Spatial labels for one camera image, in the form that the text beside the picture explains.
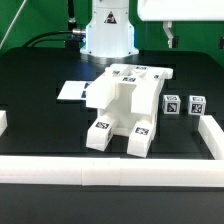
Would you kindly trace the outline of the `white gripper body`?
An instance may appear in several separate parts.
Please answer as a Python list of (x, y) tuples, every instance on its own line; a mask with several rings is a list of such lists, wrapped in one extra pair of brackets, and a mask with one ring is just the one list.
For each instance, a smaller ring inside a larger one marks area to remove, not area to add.
[(224, 0), (138, 0), (142, 21), (224, 21)]

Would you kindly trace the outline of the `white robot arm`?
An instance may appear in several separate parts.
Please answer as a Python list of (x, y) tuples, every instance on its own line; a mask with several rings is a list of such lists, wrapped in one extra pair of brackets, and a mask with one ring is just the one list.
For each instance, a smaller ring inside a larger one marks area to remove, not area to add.
[[(92, 19), (85, 29), (82, 55), (93, 58), (123, 58), (138, 54), (134, 27), (129, 21), (130, 0), (92, 0)], [(173, 48), (173, 21), (224, 21), (224, 0), (137, 0), (142, 21), (162, 21)]]

